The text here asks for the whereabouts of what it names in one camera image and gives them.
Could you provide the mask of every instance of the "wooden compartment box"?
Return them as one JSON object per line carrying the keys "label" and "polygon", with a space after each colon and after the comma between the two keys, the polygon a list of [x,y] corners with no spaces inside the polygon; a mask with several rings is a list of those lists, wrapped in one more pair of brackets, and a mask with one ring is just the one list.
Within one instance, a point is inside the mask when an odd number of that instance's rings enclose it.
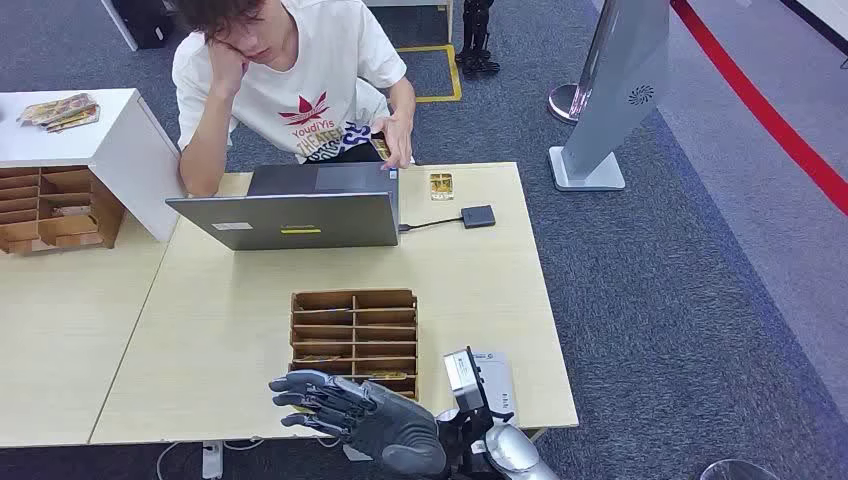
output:
{"label": "wooden compartment box", "polygon": [[370,380],[418,399],[418,303],[411,290],[292,295],[289,370]]}
{"label": "wooden compartment box", "polygon": [[86,166],[0,169],[0,250],[112,248],[124,206]]}

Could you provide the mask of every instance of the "person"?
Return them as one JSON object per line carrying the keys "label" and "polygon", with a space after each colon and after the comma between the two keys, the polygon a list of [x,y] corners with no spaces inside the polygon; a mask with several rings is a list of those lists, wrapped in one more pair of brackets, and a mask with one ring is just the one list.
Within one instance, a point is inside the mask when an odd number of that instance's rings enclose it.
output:
{"label": "person", "polygon": [[[406,65],[361,0],[176,0],[193,30],[177,48],[186,190],[210,196],[241,122],[300,163],[412,158],[415,91]],[[377,88],[388,89],[386,97]]]}

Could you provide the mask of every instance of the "wooden organizer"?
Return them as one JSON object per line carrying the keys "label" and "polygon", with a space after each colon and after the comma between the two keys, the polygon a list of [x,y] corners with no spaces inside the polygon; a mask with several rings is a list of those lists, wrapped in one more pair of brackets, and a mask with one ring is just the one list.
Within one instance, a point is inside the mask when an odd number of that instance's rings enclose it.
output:
{"label": "wooden organizer", "polygon": [[289,370],[370,380],[418,399],[418,302],[411,290],[292,295]]}
{"label": "wooden organizer", "polygon": [[[63,207],[79,207],[70,209],[79,213],[61,213]],[[86,166],[0,169],[3,252],[112,248],[123,215],[121,202]]]}

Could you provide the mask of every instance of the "speaker grille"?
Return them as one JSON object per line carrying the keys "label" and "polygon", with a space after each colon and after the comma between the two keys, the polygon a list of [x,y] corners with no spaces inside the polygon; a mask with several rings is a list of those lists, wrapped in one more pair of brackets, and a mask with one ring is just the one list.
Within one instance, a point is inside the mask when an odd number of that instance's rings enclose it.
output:
{"label": "speaker grille", "polygon": [[631,105],[642,105],[651,101],[652,98],[654,98],[654,87],[639,85],[630,92],[627,102]]}

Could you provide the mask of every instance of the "laptop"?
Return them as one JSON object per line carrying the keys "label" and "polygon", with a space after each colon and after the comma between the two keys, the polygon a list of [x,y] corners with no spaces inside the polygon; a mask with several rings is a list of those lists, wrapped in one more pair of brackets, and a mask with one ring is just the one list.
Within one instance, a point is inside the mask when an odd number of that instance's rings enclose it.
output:
{"label": "laptop", "polygon": [[398,244],[397,171],[381,162],[265,165],[246,197],[165,201],[233,250]]}

